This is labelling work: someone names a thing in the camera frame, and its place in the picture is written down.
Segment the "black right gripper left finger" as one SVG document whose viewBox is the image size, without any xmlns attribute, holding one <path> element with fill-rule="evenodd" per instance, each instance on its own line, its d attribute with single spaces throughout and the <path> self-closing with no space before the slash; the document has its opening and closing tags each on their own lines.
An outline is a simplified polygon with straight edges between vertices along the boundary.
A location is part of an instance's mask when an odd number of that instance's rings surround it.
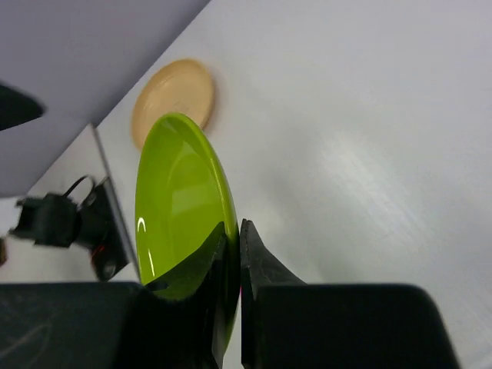
<svg viewBox="0 0 492 369">
<path fill-rule="evenodd" d="M 227 237 L 203 244 L 148 285 L 3 284 L 3 368 L 220 368 Z"/>
</svg>

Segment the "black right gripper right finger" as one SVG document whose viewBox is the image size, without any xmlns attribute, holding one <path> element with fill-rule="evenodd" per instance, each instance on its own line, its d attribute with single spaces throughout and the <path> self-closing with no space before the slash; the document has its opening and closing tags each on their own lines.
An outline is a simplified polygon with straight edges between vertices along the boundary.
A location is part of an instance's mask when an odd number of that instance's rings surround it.
<svg viewBox="0 0 492 369">
<path fill-rule="evenodd" d="M 457 368 L 437 305 L 411 284 L 308 284 L 243 220 L 246 368 Z"/>
</svg>

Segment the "lime green plate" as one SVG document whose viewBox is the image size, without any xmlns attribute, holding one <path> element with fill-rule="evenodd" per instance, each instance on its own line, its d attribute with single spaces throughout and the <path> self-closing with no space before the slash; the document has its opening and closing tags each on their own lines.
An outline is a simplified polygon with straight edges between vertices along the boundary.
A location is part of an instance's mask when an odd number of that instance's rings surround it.
<svg viewBox="0 0 492 369">
<path fill-rule="evenodd" d="M 227 236 L 221 285 L 225 338 L 240 290 L 239 231 L 224 169 L 203 131 L 169 113 L 152 126 L 141 151 L 135 192 L 135 240 L 142 284 L 150 284 L 198 250 L 219 224 Z"/>
</svg>

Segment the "plain yellow plate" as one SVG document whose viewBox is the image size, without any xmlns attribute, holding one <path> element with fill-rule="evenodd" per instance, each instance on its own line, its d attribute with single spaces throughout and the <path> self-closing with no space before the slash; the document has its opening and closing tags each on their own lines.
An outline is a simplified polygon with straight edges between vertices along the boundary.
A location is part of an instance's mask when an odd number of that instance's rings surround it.
<svg viewBox="0 0 492 369">
<path fill-rule="evenodd" d="M 185 58 L 161 68 L 136 99 L 131 116 L 131 136 L 142 149 L 154 123 L 163 115 L 180 113 L 204 128 L 214 110 L 212 74 L 197 60 Z"/>
</svg>

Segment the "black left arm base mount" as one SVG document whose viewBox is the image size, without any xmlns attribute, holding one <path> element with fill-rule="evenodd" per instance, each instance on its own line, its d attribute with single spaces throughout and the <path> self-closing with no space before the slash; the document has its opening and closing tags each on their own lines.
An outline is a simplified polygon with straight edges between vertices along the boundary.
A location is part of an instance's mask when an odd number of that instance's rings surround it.
<svg viewBox="0 0 492 369">
<path fill-rule="evenodd" d="M 20 216 L 8 235 L 31 240 L 36 246 L 84 248 L 99 281 L 109 281 L 131 262 L 113 212 L 108 179 L 97 183 L 84 175 L 62 194 L 24 197 L 15 206 Z"/>
</svg>

